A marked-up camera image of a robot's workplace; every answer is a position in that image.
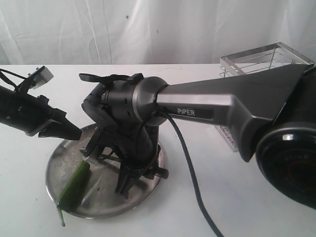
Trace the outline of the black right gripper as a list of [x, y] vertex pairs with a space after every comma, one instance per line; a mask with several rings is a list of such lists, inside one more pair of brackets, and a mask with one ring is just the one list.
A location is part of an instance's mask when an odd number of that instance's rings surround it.
[[109, 125], [108, 133], [116, 155], [120, 158], [115, 193], [127, 198], [129, 191], [141, 177], [167, 179], [169, 171], [158, 165], [159, 128], [146, 124]]

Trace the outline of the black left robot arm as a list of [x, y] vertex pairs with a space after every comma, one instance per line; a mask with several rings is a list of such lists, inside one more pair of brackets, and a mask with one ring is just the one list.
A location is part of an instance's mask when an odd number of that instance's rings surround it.
[[39, 138], [79, 140], [82, 130], [66, 118], [66, 112], [48, 105], [49, 99], [0, 87], [0, 122]]

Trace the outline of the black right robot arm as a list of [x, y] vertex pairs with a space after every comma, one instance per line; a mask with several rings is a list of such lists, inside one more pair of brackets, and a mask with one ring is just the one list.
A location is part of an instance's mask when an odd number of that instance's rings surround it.
[[169, 85], [159, 77], [81, 73], [96, 87], [82, 103], [98, 129], [82, 150], [120, 161], [116, 192], [144, 176], [166, 178], [157, 164], [158, 127], [168, 118], [227, 127], [241, 158], [256, 158], [270, 184], [316, 206], [316, 70], [290, 64], [254, 74]]

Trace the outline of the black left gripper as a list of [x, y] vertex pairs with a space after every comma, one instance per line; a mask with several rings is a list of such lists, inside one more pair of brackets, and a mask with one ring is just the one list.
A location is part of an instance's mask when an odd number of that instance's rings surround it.
[[49, 99], [43, 95], [31, 99], [26, 135], [79, 140], [82, 130], [66, 119], [66, 112], [49, 106], [48, 102]]

